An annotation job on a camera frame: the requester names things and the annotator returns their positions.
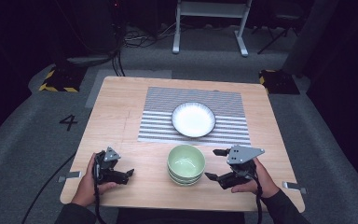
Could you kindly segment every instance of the white stand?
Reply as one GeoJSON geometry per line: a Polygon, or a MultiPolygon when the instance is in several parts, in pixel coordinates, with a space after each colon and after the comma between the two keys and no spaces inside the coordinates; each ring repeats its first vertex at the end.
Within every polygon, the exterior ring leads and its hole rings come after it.
{"type": "Polygon", "coordinates": [[[172,53],[179,53],[180,44],[180,17],[181,16],[204,16],[204,17],[226,17],[242,18],[240,30],[234,31],[238,46],[243,57],[248,56],[248,50],[243,43],[243,29],[248,19],[252,0],[247,0],[246,4],[224,4],[206,2],[186,2],[178,0],[176,8],[176,31],[173,39],[172,53]]]}

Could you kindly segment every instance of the striped placemat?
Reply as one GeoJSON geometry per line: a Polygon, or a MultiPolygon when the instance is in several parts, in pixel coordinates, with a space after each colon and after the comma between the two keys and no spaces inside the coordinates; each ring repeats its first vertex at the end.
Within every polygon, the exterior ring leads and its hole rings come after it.
{"type": "Polygon", "coordinates": [[[150,87],[147,91],[138,141],[218,147],[251,146],[239,93],[161,87],[150,87]],[[172,112],[187,102],[198,102],[213,111],[216,124],[210,133],[190,138],[174,129],[172,112]]]}

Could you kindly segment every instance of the sleeve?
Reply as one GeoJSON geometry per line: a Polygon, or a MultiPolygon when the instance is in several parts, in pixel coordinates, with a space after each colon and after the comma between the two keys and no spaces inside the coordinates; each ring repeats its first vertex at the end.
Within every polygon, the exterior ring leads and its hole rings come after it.
{"type": "Polygon", "coordinates": [[[55,224],[94,224],[95,221],[96,217],[89,209],[75,203],[68,203],[63,206],[55,224]]]}
{"type": "Polygon", "coordinates": [[[261,198],[261,201],[266,205],[275,224],[309,224],[281,189],[270,198],[261,198]]]}

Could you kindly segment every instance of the green bowl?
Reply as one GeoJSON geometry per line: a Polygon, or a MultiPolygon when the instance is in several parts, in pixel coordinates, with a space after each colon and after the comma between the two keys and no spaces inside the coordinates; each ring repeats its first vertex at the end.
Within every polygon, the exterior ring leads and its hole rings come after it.
{"type": "Polygon", "coordinates": [[[193,179],[183,180],[183,179],[180,179],[180,178],[174,176],[170,169],[168,169],[168,174],[170,175],[170,178],[173,180],[173,182],[175,182],[176,184],[179,184],[179,185],[184,185],[184,186],[195,184],[201,177],[201,175],[198,175],[198,176],[194,177],[193,179]]]}
{"type": "Polygon", "coordinates": [[[184,181],[191,181],[202,175],[205,157],[202,152],[190,145],[174,147],[168,155],[168,169],[171,174],[184,181]]]}

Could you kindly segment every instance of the hand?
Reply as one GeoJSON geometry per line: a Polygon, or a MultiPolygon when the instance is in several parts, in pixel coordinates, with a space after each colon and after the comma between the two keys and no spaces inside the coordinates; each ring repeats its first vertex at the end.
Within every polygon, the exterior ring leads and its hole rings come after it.
{"type": "MultiPolygon", "coordinates": [[[[76,194],[72,199],[71,203],[76,203],[78,205],[87,207],[90,204],[94,203],[95,196],[94,196],[94,178],[92,175],[92,167],[94,165],[94,158],[95,153],[92,154],[91,159],[89,160],[89,165],[87,166],[86,174],[81,178],[79,186],[77,187],[76,194]]],[[[104,194],[109,189],[114,188],[117,186],[115,182],[103,183],[98,186],[100,194],[104,194]]]]}
{"type": "MultiPolygon", "coordinates": [[[[261,164],[261,162],[258,160],[258,158],[254,158],[254,162],[256,165],[256,172],[257,172],[257,178],[260,182],[261,188],[263,190],[263,194],[261,197],[263,198],[269,198],[278,193],[279,188],[275,185],[274,181],[272,181],[271,176],[269,175],[269,172],[267,172],[266,168],[261,164]]],[[[257,184],[254,180],[249,181],[246,184],[241,184],[232,187],[231,189],[232,193],[236,192],[252,192],[253,194],[257,194],[257,184]]]]}

